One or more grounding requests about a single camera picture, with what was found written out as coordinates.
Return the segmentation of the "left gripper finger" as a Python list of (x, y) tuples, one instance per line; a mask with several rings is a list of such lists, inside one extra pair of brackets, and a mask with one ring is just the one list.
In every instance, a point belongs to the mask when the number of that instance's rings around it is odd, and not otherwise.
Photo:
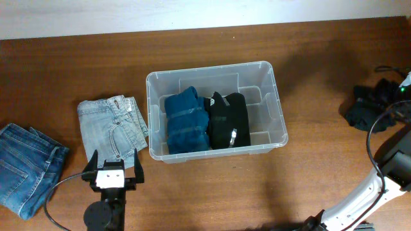
[(143, 184), (144, 183), (144, 170), (139, 161), (137, 149), (134, 150), (134, 174), (135, 174), (136, 183)]
[(88, 164), (82, 171), (83, 175), (81, 176), (81, 178), (83, 181), (91, 182), (95, 180), (96, 175), (97, 175), (97, 165), (98, 165), (98, 150), (94, 150), (92, 158), (90, 159), (90, 161), (88, 162)]

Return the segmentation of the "light blue jeans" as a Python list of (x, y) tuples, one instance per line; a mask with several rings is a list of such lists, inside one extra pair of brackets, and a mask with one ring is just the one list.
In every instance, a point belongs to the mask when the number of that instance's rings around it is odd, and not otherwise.
[(123, 160), (134, 166), (134, 151), (147, 147), (147, 125), (133, 97), (83, 101), (77, 107), (83, 146), (90, 160), (98, 152), (98, 167)]

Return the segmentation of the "teal garment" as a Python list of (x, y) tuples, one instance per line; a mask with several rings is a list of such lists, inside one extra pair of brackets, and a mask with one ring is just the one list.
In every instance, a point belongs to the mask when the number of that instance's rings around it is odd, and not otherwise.
[(205, 110), (204, 98), (198, 96), (196, 88), (190, 86), (169, 96), (164, 101), (164, 108), (170, 155), (209, 149), (209, 114)]

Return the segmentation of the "black garment with logo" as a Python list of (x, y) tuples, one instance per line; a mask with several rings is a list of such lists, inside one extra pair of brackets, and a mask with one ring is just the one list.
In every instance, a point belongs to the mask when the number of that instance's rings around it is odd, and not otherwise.
[(248, 110), (243, 94), (234, 92), (223, 97), (214, 92), (204, 99), (209, 114), (207, 134), (213, 150), (251, 145)]

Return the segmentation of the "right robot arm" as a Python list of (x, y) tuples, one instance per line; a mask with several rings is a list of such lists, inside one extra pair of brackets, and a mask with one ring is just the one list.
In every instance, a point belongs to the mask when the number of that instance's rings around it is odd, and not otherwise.
[(399, 114), (410, 122), (410, 86), (400, 86), (397, 96), (399, 98), (376, 118), (367, 133), (366, 149), (373, 165), (368, 176), (340, 203), (310, 216), (300, 230), (355, 230), (381, 206), (410, 191), (410, 132), (379, 158), (371, 151), (372, 132), (384, 117)]

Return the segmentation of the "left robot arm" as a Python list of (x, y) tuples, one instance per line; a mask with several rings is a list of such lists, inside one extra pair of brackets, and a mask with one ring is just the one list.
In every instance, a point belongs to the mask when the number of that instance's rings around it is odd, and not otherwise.
[(84, 212), (83, 221), (88, 231), (124, 231), (126, 193), (144, 183), (137, 150), (134, 150), (134, 174), (134, 177), (125, 176), (124, 160), (106, 160), (102, 167), (98, 167), (98, 152), (93, 153), (83, 169), (82, 180), (88, 182), (94, 192), (100, 193), (100, 200), (90, 204)]

